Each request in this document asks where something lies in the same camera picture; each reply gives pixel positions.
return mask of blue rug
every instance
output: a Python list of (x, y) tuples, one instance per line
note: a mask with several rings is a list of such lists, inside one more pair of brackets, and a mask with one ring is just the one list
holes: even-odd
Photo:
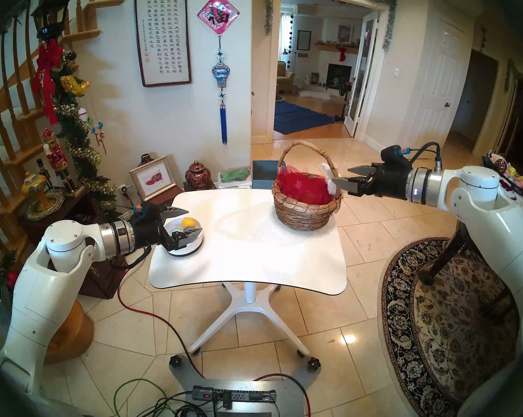
[(339, 120), (338, 115), (329, 116), (286, 101), (277, 101), (275, 102), (275, 126), (273, 129), (281, 134), (291, 134)]

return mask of green cable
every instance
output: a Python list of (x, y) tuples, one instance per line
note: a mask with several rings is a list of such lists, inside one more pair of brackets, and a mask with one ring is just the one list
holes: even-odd
[(134, 378), (133, 380), (126, 381), (124, 384), (122, 384), (122, 385), (120, 385), (120, 386), (118, 387), (118, 389), (115, 391), (115, 395), (113, 396), (113, 406), (115, 407), (115, 415), (116, 415), (117, 417), (121, 417), (120, 414), (118, 413), (119, 410), (117, 410), (117, 402), (116, 402), (116, 400), (117, 400), (117, 393), (118, 393), (118, 391), (119, 391), (121, 388), (123, 388), (126, 384), (128, 384), (128, 383), (130, 383), (130, 382), (134, 382), (134, 381), (147, 381), (147, 382), (149, 382), (150, 384), (156, 386), (156, 387), (161, 391), (161, 393), (163, 393), (163, 396), (164, 396), (164, 397), (167, 397), (167, 395), (165, 394), (165, 392), (163, 391), (162, 388), (160, 388), (160, 387), (159, 387), (157, 384), (155, 384), (154, 382), (149, 381), (149, 380), (146, 380), (145, 378)]

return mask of table leg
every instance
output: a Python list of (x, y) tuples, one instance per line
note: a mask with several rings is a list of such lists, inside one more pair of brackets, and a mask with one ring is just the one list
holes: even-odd
[(294, 344), (296, 349), (305, 356), (309, 355), (309, 350), (296, 335), (289, 329), (286, 323), (277, 315), (269, 304), (269, 296), (277, 288), (277, 284), (271, 284), (263, 290), (257, 291), (255, 282), (244, 282), (244, 290), (240, 290), (231, 282), (224, 282), (226, 289), (232, 296), (230, 306), (223, 312), (217, 320), (188, 348), (189, 352), (194, 352), (200, 348), (223, 324), (229, 321), (238, 313), (261, 313), (277, 326)]

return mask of white table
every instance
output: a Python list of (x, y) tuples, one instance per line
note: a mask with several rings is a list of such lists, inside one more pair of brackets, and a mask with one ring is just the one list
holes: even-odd
[[(204, 242), (195, 253), (173, 257), (161, 246), (153, 252), (149, 283), (166, 289), (223, 281), (232, 296), (229, 308), (196, 340), (196, 351), (230, 318), (241, 312), (267, 316), (304, 355), (308, 349), (269, 304), (277, 284), (337, 295), (347, 272), (335, 218), (316, 231), (298, 231), (281, 223), (270, 190), (185, 192), (173, 206), (190, 213), (203, 227)], [(244, 281), (244, 290), (232, 282)], [(271, 284), (257, 291), (257, 282)]]

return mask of picture frame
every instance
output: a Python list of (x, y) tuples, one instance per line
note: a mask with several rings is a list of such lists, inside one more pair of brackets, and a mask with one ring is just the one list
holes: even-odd
[[(134, 0), (134, 22), (142, 85), (192, 83), (187, 0)], [(172, 30), (168, 29), (169, 25), (161, 26), (163, 23), (170, 23)]]
[(339, 25), (337, 41), (339, 43), (350, 43), (352, 41), (352, 25)]
[(311, 44), (311, 31), (298, 30), (296, 34), (296, 50), (309, 51)]
[(160, 157), (130, 170), (139, 197), (147, 201), (176, 186), (175, 177), (168, 166), (167, 157)]

